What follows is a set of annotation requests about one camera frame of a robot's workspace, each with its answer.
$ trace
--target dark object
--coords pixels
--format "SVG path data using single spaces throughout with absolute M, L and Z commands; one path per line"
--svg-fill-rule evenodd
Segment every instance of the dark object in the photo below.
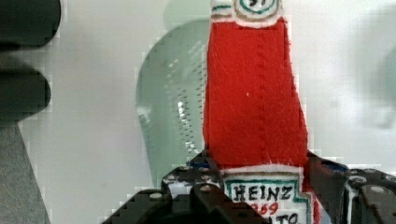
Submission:
M 312 153 L 309 165 L 310 185 L 333 224 L 396 223 L 395 176 L 374 169 L 349 170 Z M 233 203 L 221 183 L 216 164 L 204 150 L 166 175 L 162 190 L 137 193 L 104 224 L 270 223 L 246 203 Z
M 0 1 L 0 51 L 46 45 L 60 20 L 59 0 Z
M 50 102 L 50 85 L 33 69 L 0 70 L 0 127 L 26 119 Z
M 0 53 L 46 45 L 60 20 L 59 0 L 0 1 Z M 0 127 L 26 119 L 49 104 L 50 85 L 38 71 L 27 66 L 0 69 Z

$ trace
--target red felt bottle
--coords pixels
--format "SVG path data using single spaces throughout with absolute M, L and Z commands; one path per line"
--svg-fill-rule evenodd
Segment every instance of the red felt bottle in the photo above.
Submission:
M 212 1 L 207 63 L 204 139 L 226 193 L 273 223 L 318 223 L 282 2 Z

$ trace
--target knitted red fabric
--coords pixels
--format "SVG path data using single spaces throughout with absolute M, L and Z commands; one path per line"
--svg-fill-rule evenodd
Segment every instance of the knitted red fabric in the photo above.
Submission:
M 307 163 L 307 130 L 283 18 L 254 29 L 212 23 L 204 138 L 219 167 Z

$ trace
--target perforated surface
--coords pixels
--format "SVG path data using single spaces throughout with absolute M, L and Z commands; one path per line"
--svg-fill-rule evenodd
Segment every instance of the perforated surface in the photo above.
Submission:
M 171 31 L 148 54 L 139 74 L 136 110 L 154 185 L 204 148 L 209 21 Z

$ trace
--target gray surface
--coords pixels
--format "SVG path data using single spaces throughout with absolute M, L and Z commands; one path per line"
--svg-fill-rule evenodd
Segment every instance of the gray surface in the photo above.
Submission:
M 0 224 L 50 223 L 18 125 L 0 127 Z

